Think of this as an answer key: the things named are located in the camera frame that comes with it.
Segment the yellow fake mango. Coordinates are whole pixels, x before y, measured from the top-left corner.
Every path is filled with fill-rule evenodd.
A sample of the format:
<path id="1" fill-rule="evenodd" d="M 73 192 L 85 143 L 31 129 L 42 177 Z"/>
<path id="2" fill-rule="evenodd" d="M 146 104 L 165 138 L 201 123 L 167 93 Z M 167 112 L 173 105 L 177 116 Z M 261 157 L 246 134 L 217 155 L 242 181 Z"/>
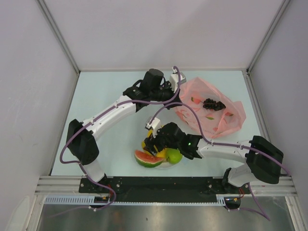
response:
<path id="1" fill-rule="evenodd" d="M 163 158 L 164 162 L 168 162 L 168 149 L 163 149 L 162 151 L 158 152 L 156 156 L 158 158 Z"/>
<path id="2" fill-rule="evenodd" d="M 145 152 L 153 154 L 155 152 L 155 148 L 153 146 L 153 130 L 149 130 L 147 133 L 147 137 L 141 142 L 141 147 Z"/>

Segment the green fake fruit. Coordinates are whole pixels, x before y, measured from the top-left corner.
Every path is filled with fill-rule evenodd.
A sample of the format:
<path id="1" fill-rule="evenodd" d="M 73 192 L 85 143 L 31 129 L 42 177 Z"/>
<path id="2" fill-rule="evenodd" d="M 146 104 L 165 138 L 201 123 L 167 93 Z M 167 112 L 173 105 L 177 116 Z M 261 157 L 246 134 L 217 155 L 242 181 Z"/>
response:
<path id="1" fill-rule="evenodd" d="M 166 159 L 170 164 L 178 164 L 182 160 L 183 155 L 178 149 L 167 149 Z"/>

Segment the red watermelon slice toy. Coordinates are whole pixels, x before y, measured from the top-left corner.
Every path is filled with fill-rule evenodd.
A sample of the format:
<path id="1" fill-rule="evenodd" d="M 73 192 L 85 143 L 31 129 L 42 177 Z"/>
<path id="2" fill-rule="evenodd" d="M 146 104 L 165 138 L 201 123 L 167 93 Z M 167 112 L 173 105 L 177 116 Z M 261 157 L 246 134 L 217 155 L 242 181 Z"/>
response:
<path id="1" fill-rule="evenodd" d="M 157 167 L 164 161 L 164 158 L 155 157 L 139 150 L 135 151 L 134 157 L 139 165 L 147 168 Z"/>

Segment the pink plastic bag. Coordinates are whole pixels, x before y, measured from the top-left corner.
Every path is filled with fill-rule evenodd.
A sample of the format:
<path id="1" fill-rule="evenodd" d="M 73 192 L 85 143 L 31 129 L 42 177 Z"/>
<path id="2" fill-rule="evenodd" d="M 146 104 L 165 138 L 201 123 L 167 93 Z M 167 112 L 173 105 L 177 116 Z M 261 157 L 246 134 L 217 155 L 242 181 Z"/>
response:
<path id="1" fill-rule="evenodd" d="M 220 111 L 206 110 L 203 101 L 210 98 L 221 101 L 226 108 Z M 202 131 L 207 138 L 220 138 L 239 131 L 246 113 L 241 101 L 233 102 L 213 84 L 195 77 L 180 86 L 181 102 L 197 114 Z"/>

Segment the white paper plate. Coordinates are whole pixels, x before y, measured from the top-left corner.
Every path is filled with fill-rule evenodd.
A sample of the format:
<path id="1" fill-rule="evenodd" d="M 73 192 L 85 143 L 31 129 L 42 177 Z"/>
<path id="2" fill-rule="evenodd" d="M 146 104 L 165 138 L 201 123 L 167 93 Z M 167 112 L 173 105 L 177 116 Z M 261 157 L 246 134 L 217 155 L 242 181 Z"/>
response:
<path id="1" fill-rule="evenodd" d="M 156 169 L 169 169 L 175 166 L 178 166 L 180 164 L 180 162 L 176 163 L 176 164 L 172 164 L 170 162 L 162 162 L 160 165 L 156 166 Z"/>

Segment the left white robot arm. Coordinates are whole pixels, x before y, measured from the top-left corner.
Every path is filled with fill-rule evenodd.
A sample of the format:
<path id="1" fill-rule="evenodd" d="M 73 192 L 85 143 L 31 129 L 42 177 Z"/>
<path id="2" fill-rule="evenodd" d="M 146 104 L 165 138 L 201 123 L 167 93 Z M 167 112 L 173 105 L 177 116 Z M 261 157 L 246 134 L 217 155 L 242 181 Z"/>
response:
<path id="1" fill-rule="evenodd" d="M 97 157 L 97 140 L 113 125 L 148 105 L 167 105 L 180 102 L 180 85 L 186 77 L 174 66 L 169 80 L 163 72 L 149 69 L 143 79 L 137 80 L 108 108 L 82 122 L 74 119 L 69 123 L 65 149 L 76 158 L 82 171 L 90 180 L 95 192 L 106 188 L 106 175 Z"/>

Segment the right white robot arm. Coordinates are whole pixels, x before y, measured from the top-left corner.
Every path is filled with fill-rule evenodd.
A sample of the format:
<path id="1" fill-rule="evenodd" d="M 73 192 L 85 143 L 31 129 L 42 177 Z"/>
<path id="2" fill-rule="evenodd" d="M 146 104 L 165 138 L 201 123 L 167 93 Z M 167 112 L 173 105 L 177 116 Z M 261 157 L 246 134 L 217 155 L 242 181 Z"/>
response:
<path id="1" fill-rule="evenodd" d="M 153 156 L 167 149 L 178 150 L 190 160 L 213 157 L 240 162 L 241 166 L 228 168 L 224 173 L 222 188 L 227 193 L 257 180 L 279 183 L 283 153 L 261 136 L 235 144 L 218 143 L 206 142 L 201 135 L 186 134 L 173 122 L 164 126 L 147 123 L 145 128 L 149 132 L 143 149 Z"/>

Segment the black fake grapes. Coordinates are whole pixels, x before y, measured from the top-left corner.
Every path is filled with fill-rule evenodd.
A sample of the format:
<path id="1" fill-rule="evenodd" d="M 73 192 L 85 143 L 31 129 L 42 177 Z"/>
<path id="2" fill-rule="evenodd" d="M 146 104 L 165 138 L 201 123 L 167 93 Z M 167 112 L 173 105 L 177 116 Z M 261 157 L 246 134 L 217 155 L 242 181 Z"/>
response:
<path id="1" fill-rule="evenodd" d="M 206 110 L 214 110 L 214 111 L 220 111 L 226 108 L 225 104 L 223 104 L 221 101 L 215 101 L 210 98 L 207 98 L 205 101 L 203 101 L 203 108 Z"/>

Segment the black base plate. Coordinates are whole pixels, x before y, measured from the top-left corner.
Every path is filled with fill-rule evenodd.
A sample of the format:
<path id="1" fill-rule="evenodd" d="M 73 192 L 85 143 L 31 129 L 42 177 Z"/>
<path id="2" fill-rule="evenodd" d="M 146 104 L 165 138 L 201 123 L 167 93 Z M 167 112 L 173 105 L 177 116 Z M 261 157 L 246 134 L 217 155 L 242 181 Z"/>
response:
<path id="1" fill-rule="evenodd" d="M 248 185 L 238 188 L 214 177 L 108 177 L 103 183 L 123 203 L 205 203 L 216 196 L 249 195 Z"/>

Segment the aluminium frame rail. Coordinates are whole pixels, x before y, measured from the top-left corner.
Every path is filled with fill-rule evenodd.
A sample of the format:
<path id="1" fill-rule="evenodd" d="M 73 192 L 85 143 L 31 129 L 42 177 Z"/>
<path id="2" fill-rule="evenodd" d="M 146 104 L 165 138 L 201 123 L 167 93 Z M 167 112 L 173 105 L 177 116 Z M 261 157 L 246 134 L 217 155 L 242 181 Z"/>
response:
<path id="1" fill-rule="evenodd" d="M 48 7 L 48 5 L 46 4 L 46 1 L 44 0 L 35 0 L 35 2 L 37 3 L 41 13 L 43 14 L 48 26 L 50 27 L 54 37 L 56 38 L 61 50 L 63 51 L 66 59 L 68 60 L 69 64 L 71 65 L 71 67 L 73 68 L 74 72 L 79 75 L 80 74 L 80 69 Z"/>

